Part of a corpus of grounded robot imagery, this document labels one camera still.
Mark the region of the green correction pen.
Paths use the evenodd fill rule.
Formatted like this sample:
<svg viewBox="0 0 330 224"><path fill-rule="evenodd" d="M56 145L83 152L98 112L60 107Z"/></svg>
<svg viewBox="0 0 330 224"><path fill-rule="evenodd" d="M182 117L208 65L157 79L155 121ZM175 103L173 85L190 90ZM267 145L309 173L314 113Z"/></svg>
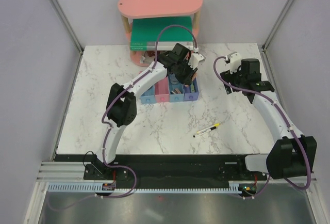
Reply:
<svg viewBox="0 0 330 224"><path fill-rule="evenodd" d="M190 91L191 93L195 93L195 87L193 83L190 85Z"/></svg>

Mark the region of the four-compartment pastel organizer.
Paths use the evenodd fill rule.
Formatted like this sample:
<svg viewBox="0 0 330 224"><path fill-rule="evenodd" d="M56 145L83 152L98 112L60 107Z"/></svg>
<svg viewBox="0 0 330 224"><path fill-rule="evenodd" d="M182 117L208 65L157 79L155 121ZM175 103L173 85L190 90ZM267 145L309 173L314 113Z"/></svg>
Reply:
<svg viewBox="0 0 330 224"><path fill-rule="evenodd" d="M141 103L177 103L198 100L200 91L196 78L190 86L185 86L181 83L173 84L172 79L172 76L170 76L170 78L166 77L151 86L140 97Z"/></svg>

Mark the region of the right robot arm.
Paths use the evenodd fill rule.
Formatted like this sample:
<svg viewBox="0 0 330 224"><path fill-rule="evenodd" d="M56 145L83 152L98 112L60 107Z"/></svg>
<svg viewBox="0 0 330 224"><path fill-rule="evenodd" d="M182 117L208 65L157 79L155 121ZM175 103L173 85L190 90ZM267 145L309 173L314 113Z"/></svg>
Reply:
<svg viewBox="0 0 330 224"><path fill-rule="evenodd" d="M290 120L280 105L274 87L261 79L260 61L242 59L239 54L224 58L229 69L218 76L227 94L242 92L259 111L274 140L268 154L248 155L236 166L237 176L249 179L255 171L273 179L311 177L317 142L305 136Z"/></svg>

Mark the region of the clear tape roll pack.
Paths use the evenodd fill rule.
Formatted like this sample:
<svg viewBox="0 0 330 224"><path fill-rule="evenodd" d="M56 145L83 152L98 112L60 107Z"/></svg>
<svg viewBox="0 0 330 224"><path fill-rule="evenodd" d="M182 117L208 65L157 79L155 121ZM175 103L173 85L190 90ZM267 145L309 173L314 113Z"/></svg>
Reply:
<svg viewBox="0 0 330 224"><path fill-rule="evenodd" d="M172 85L177 85L179 83L179 81L177 80L177 78L175 76L170 77L170 82Z"/></svg>

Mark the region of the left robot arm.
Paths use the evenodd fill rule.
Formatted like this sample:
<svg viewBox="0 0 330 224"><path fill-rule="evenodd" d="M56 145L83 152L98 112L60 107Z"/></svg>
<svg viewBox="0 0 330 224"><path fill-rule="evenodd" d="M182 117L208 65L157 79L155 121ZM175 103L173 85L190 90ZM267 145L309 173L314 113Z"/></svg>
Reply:
<svg viewBox="0 0 330 224"><path fill-rule="evenodd" d="M174 74L179 83L190 85L197 72L197 67L204 56L197 48L192 51L181 44L176 44L171 51L159 54L155 60L138 76L124 85L113 84L108 103L102 117L102 123L108 125L101 152L103 162L97 164L95 173L101 179L108 179L113 174L111 163L121 136L137 115L137 99L157 82Z"/></svg>

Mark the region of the yellow white marker pen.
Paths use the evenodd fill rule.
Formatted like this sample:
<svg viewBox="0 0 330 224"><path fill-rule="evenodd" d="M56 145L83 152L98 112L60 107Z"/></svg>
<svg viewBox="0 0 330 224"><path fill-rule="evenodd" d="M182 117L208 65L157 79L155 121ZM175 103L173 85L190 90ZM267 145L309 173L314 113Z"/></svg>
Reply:
<svg viewBox="0 0 330 224"><path fill-rule="evenodd" d="M205 134L205 133L209 133L209 132L211 132L211 131L213 131L213 130L216 130L216 129L218 128L219 125L220 125L219 123L216 123L216 124L214 124L214 125L212 125L212 126L210 126L210 127L208 127L208 128L205 128L205 129L202 129L202 130L200 130L200 131L197 131L197 132L193 135L193 138L196 138L196 137L201 136L201 135L203 135L203 134Z"/></svg>

